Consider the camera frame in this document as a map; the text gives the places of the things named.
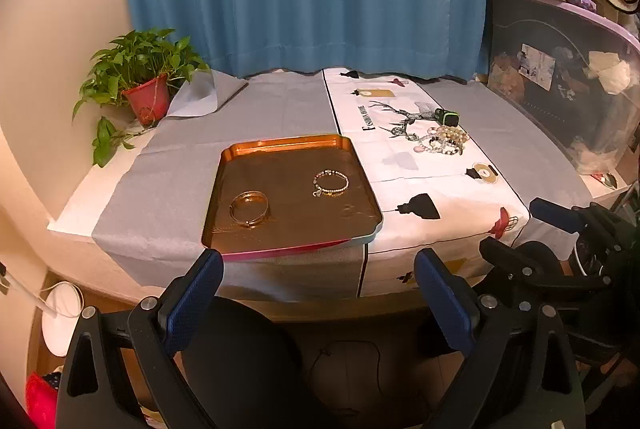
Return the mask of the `green black sport watch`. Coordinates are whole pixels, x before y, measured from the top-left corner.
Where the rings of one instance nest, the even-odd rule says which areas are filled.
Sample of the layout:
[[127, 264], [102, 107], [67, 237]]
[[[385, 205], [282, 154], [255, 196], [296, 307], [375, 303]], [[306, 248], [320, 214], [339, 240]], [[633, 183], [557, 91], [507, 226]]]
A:
[[436, 108], [433, 112], [433, 118], [439, 126], [457, 128], [460, 123], [460, 116], [457, 112], [444, 108]]

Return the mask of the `gold bangle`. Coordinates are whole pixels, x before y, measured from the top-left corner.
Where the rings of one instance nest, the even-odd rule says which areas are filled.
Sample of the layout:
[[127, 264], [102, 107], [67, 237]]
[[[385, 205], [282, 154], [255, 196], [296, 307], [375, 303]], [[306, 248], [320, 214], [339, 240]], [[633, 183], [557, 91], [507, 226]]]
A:
[[247, 190], [235, 196], [229, 204], [231, 220], [240, 227], [252, 229], [268, 218], [268, 197], [260, 190]]

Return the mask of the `red floral bag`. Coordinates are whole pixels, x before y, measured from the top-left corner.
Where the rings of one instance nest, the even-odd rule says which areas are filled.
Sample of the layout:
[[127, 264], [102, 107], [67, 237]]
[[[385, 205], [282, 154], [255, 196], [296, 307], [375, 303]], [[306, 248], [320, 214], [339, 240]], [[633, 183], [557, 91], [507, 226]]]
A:
[[26, 412], [38, 429], [54, 429], [61, 371], [40, 376], [31, 373], [26, 381]]

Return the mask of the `white floor lamp base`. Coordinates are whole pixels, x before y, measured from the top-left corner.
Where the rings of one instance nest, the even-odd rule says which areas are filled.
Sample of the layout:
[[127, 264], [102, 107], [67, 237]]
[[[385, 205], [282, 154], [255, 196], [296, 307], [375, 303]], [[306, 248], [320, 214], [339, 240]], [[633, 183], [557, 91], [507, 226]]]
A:
[[66, 357], [79, 316], [84, 309], [81, 290], [70, 282], [58, 282], [48, 291], [41, 316], [44, 343], [55, 357]]

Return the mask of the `white printed table runner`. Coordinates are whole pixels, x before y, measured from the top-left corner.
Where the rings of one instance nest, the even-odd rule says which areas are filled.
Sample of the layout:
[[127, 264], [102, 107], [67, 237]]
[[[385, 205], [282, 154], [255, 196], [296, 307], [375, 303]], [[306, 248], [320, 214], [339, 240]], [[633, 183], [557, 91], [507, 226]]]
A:
[[338, 129], [352, 141], [383, 213], [381, 230], [367, 247], [361, 296], [414, 288], [413, 260], [423, 248], [433, 249], [451, 273], [478, 283], [489, 270], [480, 242], [495, 233], [501, 213], [508, 215], [500, 237], [506, 244], [529, 220], [497, 165], [471, 135], [461, 150], [435, 152], [427, 143], [438, 127], [431, 120], [394, 134], [405, 115], [439, 105], [408, 79], [349, 78], [343, 68], [322, 74]]

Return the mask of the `black chair seat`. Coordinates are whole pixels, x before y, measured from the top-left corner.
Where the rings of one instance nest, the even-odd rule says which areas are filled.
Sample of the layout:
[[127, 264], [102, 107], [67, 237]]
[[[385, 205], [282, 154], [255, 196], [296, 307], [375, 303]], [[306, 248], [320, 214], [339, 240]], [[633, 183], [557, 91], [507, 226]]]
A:
[[298, 346], [259, 312], [216, 297], [181, 353], [186, 380], [219, 428], [319, 428]]

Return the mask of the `orange metal tray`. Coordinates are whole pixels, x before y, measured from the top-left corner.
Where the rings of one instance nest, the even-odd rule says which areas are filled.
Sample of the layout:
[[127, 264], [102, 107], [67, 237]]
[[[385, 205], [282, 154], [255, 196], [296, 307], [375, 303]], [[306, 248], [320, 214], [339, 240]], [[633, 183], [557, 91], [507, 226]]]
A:
[[[247, 190], [269, 200], [264, 222], [235, 224], [229, 204]], [[236, 143], [220, 155], [202, 243], [229, 261], [363, 245], [383, 215], [348, 137], [338, 134]]]

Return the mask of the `green potted plant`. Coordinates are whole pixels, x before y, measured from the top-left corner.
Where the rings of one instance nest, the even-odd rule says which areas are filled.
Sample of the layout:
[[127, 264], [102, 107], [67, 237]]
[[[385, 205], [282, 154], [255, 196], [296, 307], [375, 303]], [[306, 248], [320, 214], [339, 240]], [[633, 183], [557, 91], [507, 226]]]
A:
[[160, 124], [169, 104], [194, 74], [208, 65], [194, 50], [191, 40], [171, 40], [174, 30], [151, 28], [132, 30], [111, 40], [110, 46], [95, 52], [88, 78], [79, 88], [72, 115], [87, 103], [127, 107], [138, 125], [119, 129], [102, 116], [92, 141], [92, 163], [105, 167], [117, 149], [132, 149], [132, 140]]

